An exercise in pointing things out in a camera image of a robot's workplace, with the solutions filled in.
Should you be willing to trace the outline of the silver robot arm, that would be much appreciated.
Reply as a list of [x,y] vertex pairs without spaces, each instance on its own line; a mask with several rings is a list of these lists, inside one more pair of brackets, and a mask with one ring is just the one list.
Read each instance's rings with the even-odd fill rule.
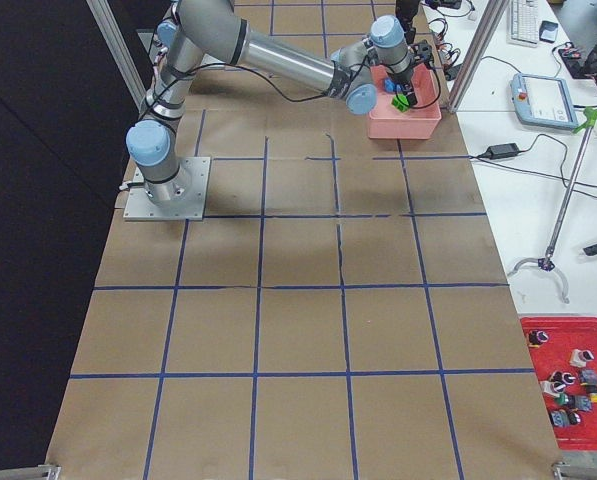
[[158,207],[196,195],[197,177],[177,155],[176,140],[198,76],[226,71],[234,80],[249,74],[268,85],[284,78],[302,86],[302,102],[341,100],[351,113],[365,115],[377,104],[371,68],[383,68],[397,92],[411,96],[414,70],[422,61],[421,46],[411,43],[394,15],[378,17],[361,40],[323,58],[256,30],[231,1],[175,1],[170,12],[158,28],[162,48],[151,87],[126,134],[142,176],[142,197]]

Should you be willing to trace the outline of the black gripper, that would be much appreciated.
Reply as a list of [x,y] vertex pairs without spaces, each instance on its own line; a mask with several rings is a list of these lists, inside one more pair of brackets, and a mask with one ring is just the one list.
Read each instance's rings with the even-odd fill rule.
[[405,93],[405,98],[409,107],[415,107],[418,104],[418,99],[412,83],[414,70],[414,67],[409,66],[404,70],[391,72],[391,80],[402,93]]

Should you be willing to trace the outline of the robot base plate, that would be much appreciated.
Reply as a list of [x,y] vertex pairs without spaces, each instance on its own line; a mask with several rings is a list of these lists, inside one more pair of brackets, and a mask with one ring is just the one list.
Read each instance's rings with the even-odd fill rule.
[[210,157],[178,157],[179,170],[162,184],[147,182],[139,168],[122,187],[128,192],[126,221],[202,221],[210,178]]

